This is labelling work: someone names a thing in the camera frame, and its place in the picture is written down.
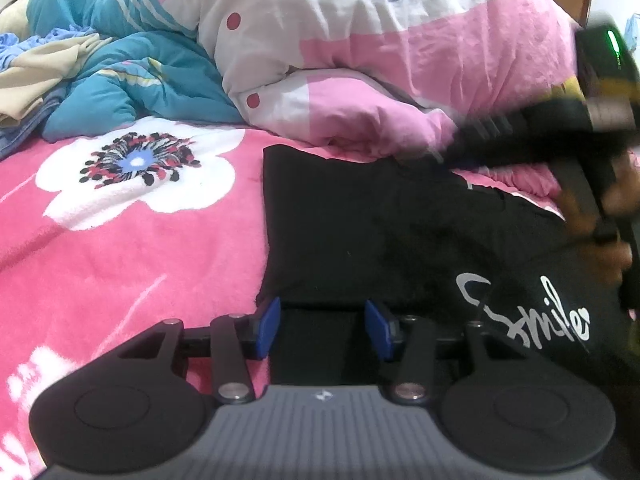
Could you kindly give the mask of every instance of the black and red stamen print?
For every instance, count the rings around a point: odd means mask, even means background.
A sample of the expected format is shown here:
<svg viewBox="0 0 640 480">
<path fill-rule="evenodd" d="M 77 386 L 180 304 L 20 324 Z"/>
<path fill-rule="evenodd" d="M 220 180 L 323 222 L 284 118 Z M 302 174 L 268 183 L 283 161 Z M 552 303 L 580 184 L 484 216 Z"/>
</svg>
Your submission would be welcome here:
<svg viewBox="0 0 640 480">
<path fill-rule="evenodd" d="M 186 166 L 199 168 L 200 161 L 191 153 L 192 140 L 179 139 L 166 133 L 128 134 L 113 139 L 111 144 L 103 146 L 100 152 L 91 155 L 96 160 L 88 160 L 80 170 L 80 182 L 96 181 L 96 189 L 109 184 L 124 182 L 141 176 L 147 186 L 156 178 L 180 180 L 178 170 Z"/>
</svg>

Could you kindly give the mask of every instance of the human hand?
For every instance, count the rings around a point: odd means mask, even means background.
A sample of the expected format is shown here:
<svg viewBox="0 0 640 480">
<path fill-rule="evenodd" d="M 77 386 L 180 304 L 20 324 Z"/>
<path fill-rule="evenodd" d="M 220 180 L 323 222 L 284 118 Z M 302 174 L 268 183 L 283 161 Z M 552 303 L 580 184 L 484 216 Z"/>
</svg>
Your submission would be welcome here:
<svg viewBox="0 0 640 480">
<path fill-rule="evenodd" d="M 631 216 L 640 210 L 640 173 L 626 153 L 614 161 L 614 170 L 617 182 L 605 193 L 602 206 L 610 216 Z M 580 211 L 570 191 L 563 191 L 556 203 L 566 219 L 566 228 L 571 236 L 583 237 L 593 232 L 598 217 Z M 623 271 L 632 263 L 631 247 L 620 239 L 604 245 L 595 242 L 583 244 L 579 251 L 596 279 L 607 285 L 619 284 Z"/>
</svg>

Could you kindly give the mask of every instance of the black fabric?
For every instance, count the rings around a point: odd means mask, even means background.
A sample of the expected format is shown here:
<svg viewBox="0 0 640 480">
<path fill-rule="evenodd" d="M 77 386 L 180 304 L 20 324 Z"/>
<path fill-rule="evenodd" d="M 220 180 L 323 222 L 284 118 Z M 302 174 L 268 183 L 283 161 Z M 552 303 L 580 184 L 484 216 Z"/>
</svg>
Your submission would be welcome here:
<svg viewBox="0 0 640 480">
<path fill-rule="evenodd" d="M 275 383 L 375 381 L 365 300 L 461 326 L 482 310 L 488 282 L 482 320 L 588 380 L 603 380 L 604 352 L 623 352 L 630 321 L 616 291 L 575 250 L 539 257 L 568 242 L 554 213 L 393 159 L 272 146 L 263 177 L 270 252 L 258 298 L 285 307 Z"/>
</svg>

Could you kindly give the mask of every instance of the cream pillow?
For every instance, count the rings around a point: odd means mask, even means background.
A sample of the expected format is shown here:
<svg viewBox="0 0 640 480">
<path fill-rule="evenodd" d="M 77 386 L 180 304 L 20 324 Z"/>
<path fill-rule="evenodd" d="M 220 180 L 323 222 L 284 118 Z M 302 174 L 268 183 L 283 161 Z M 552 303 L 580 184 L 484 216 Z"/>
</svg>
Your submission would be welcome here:
<svg viewBox="0 0 640 480">
<path fill-rule="evenodd" d="M 20 41 L 31 36 L 27 22 L 27 4 L 29 0 L 18 0 L 0 12 L 0 34 L 12 32 Z"/>
</svg>

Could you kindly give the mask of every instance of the metal screw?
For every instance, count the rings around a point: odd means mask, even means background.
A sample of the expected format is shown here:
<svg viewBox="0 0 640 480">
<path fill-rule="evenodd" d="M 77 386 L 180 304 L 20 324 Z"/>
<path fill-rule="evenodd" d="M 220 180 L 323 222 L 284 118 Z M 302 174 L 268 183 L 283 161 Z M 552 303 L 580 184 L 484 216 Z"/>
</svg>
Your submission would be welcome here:
<svg viewBox="0 0 640 480">
<path fill-rule="evenodd" d="M 242 383 L 226 383 L 219 387 L 218 393 L 226 400 L 242 400 L 249 395 L 249 387 Z"/>
<path fill-rule="evenodd" d="M 422 399 L 427 391 L 420 384 L 401 383 L 394 388 L 394 393 L 402 400 L 418 400 Z"/>
</svg>

